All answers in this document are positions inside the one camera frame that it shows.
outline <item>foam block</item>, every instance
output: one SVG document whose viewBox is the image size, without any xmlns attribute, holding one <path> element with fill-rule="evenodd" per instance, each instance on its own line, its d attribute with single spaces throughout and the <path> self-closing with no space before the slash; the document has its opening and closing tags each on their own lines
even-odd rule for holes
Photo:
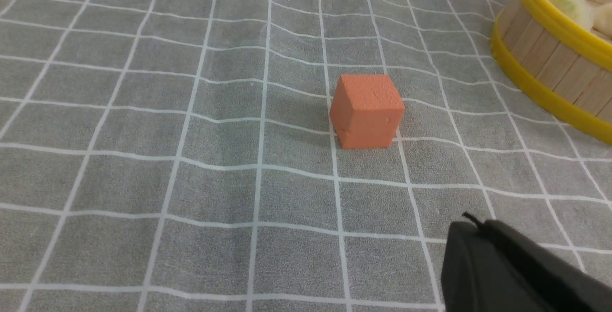
<svg viewBox="0 0 612 312">
<path fill-rule="evenodd" d="M 343 149 L 391 145 L 404 102 L 388 75 L 341 75 L 329 116 Z"/>
</svg>

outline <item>yellow rim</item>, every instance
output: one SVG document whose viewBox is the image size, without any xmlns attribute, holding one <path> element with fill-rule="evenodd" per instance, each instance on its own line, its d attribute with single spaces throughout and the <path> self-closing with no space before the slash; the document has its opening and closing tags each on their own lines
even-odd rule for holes
<svg viewBox="0 0 612 312">
<path fill-rule="evenodd" d="M 594 64 L 612 71 L 612 44 L 579 27 L 548 0 L 521 0 L 529 14 L 551 35 Z"/>
<path fill-rule="evenodd" d="M 530 75 L 503 44 L 497 21 L 493 26 L 490 40 L 493 57 L 516 87 L 560 120 L 603 142 L 612 144 L 612 124 L 572 105 Z"/>
</svg>

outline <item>cube top face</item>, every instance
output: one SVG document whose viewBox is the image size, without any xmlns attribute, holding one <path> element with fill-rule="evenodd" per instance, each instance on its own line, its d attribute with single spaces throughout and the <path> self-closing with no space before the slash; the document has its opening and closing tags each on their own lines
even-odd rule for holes
<svg viewBox="0 0 612 312">
<path fill-rule="evenodd" d="M 404 111 L 404 102 L 388 75 L 341 75 L 342 87 L 354 111 Z"/>
</svg>

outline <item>wooden basket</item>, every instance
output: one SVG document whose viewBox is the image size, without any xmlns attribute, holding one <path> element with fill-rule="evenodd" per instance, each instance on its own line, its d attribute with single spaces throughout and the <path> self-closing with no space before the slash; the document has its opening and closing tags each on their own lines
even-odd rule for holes
<svg viewBox="0 0 612 312">
<path fill-rule="evenodd" d="M 590 5 L 612 0 L 587 0 Z M 508 0 L 492 54 L 527 96 L 557 118 L 612 144 L 612 40 L 587 31 L 548 0 Z"/>
</svg>

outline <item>food in basket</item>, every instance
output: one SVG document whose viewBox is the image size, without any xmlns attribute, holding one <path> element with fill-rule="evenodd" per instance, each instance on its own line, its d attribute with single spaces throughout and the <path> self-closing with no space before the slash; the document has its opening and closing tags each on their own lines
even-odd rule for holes
<svg viewBox="0 0 612 312">
<path fill-rule="evenodd" d="M 593 29 L 612 38 L 612 3 L 603 4 L 593 11 Z"/>
<path fill-rule="evenodd" d="M 549 0 L 559 11 L 577 25 L 590 31 L 593 28 L 593 11 L 586 0 Z"/>
</svg>

